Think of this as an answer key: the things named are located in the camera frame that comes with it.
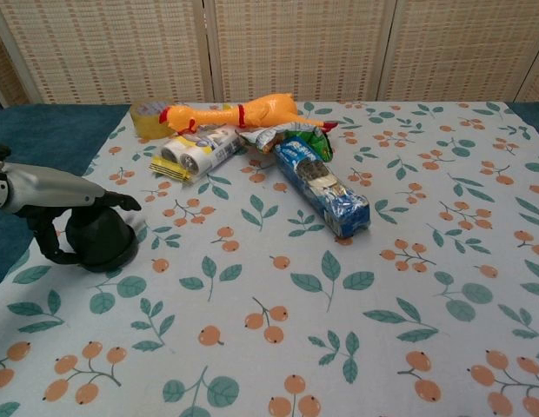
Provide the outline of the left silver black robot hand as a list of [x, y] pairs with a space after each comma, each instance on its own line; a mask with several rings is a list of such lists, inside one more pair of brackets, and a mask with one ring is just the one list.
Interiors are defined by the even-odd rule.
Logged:
[[130, 262], [138, 239], [116, 207], [141, 209], [134, 197], [81, 176], [0, 161], [0, 209], [25, 219], [42, 255], [56, 264], [101, 273]]

